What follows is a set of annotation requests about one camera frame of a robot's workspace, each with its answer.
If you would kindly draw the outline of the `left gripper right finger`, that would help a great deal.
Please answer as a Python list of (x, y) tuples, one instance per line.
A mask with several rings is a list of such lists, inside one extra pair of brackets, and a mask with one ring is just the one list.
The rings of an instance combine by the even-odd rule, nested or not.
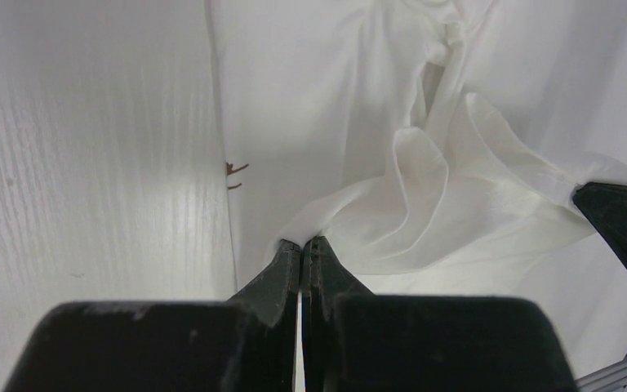
[(339, 298), (373, 292), (339, 261), (323, 236), (305, 244), (302, 259), (302, 349), (305, 389), (336, 391), (343, 338), (336, 324)]

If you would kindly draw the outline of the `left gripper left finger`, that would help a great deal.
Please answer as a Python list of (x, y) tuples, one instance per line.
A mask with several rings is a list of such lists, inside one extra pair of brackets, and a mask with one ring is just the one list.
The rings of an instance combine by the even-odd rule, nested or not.
[(282, 240), (272, 261), (229, 298), (244, 315), (226, 375), (231, 391), (293, 391), (300, 246)]

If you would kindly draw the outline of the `white t shirt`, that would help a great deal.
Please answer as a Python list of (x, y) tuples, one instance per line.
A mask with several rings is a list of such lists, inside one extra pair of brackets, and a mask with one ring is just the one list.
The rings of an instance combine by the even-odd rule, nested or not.
[(569, 2), (213, 1), (238, 286), (324, 235), (383, 294), (521, 296), (576, 376), (627, 352), (627, 273), (571, 200), (627, 166), (558, 129), (529, 148), (492, 105), (554, 48)]

